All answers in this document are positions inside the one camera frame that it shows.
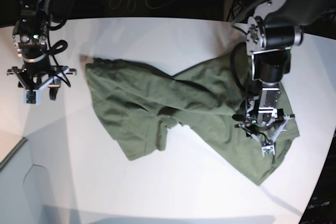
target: white table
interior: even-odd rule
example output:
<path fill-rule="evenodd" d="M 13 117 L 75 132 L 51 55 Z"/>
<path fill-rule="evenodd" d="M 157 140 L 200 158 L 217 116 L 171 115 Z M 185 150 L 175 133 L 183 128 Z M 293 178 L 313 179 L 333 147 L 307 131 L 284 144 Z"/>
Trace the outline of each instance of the white table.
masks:
<path fill-rule="evenodd" d="M 228 23 L 170 18 L 69 21 L 51 33 L 51 42 L 69 43 L 57 58 L 61 65 L 77 68 L 78 75 L 69 77 L 72 88 L 63 85 L 56 102 L 48 100 L 45 90 L 40 106 L 23 105 L 17 79 L 5 75 L 7 68 L 22 65 L 11 32 L 0 30 L 0 133 L 28 138 L 34 163 L 50 173 L 54 198 L 45 199 L 46 204 L 64 221 L 126 216 L 180 220 L 175 223 L 299 222 L 336 126 L 336 41 L 306 35 L 292 50 L 292 70 L 283 84 L 301 136 L 283 164 L 257 187 L 187 126 L 169 130 L 166 151 L 128 161 L 96 118 L 83 73 L 91 57 L 141 61 L 178 73 L 230 51 L 242 38 Z"/>

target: green cloth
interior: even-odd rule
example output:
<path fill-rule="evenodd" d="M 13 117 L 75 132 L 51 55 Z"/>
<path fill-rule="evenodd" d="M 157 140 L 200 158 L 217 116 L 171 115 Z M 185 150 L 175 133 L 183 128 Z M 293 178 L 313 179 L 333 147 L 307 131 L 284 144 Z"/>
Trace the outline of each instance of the green cloth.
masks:
<path fill-rule="evenodd" d="M 246 76 L 246 51 L 236 56 L 238 75 Z M 93 108 L 129 160 L 163 151 L 167 130 L 189 125 L 243 175 L 260 185 L 284 160 L 299 136 L 295 120 L 280 134 L 276 156 L 263 157 L 261 145 L 234 128 L 232 115 L 244 99 L 235 85 L 229 55 L 202 62 L 173 77 L 142 63 L 95 59 L 86 65 Z M 278 107 L 292 110 L 282 89 Z"/>

